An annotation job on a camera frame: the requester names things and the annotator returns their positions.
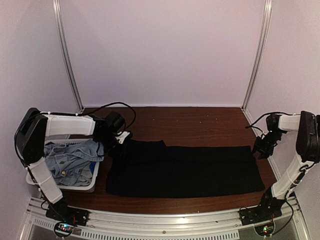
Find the black t-shirt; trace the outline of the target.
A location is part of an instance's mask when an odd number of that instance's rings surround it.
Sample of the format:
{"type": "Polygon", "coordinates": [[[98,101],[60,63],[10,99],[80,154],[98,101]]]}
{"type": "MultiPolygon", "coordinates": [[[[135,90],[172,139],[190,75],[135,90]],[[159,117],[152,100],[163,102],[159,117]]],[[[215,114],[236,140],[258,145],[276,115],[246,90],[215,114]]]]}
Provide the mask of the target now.
{"type": "Polygon", "coordinates": [[[250,146],[167,146],[130,140],[113,157],[108,194],[131,198],[204,198],[260,192],[265,185],[250,146]]]}

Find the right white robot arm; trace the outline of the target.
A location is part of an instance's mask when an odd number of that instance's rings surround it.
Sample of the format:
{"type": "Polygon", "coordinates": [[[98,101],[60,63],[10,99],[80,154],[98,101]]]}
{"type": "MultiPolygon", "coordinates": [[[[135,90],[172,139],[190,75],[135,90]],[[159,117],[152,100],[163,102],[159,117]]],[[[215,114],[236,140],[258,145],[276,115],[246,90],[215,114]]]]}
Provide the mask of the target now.
{"type": "Polygon", "coordinates": [[[267,112],[248,128],[254,128],[263,117],[267,132],[256,137],[252,150],[259,158],[271,157],[283,135],[296,133],[290,164],[282,176],[266,190],[256,208],[258,219],[266,221],[282,208],[287,197],[308,171],[320,162],[320,116],[306,110],[298,114],[267,112]]]}

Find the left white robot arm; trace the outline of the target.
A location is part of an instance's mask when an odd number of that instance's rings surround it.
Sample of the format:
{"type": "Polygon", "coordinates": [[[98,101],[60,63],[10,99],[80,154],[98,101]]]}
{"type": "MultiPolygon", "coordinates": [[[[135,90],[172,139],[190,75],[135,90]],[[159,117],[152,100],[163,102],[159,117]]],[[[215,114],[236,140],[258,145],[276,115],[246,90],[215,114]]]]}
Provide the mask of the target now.
{"type": "Polygon", "coordinates": [[[121,150],[132,137],[126,128],[116,112],[100,118],[93,113],[27,111],[14,135],[14,148],[47,201],[47,213],[61,222],[72,218],[62,191],[94,188],[105,155],[121,150]]]}

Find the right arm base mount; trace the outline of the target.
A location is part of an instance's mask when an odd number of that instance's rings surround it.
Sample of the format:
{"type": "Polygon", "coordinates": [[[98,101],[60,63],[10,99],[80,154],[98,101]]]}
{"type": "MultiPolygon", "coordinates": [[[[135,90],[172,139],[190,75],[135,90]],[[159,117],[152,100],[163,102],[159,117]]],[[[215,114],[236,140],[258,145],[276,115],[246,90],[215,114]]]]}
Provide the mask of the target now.
{"type": "Polygon", "coordinates": [[[238,213],[243,226],[271,221],[274,218],[282,216],[281,210],[271,211],[269,208],[264,210],[260,206],[251,208],[242,207],[239,209],[238,213]]]}

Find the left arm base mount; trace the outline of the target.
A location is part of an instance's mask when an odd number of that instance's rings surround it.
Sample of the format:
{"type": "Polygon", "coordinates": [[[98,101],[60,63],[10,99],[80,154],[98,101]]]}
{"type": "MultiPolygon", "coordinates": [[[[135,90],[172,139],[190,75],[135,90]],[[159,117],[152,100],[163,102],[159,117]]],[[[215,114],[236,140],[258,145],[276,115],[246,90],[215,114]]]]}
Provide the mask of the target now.
{"type": "Polygon", "coordinates": [[[73,226],[83,226],[87,225],[89,211],[67,206],[66,209],[54,209],[48,208],[45,216],[56,221],[68,223],[73,226]]]}

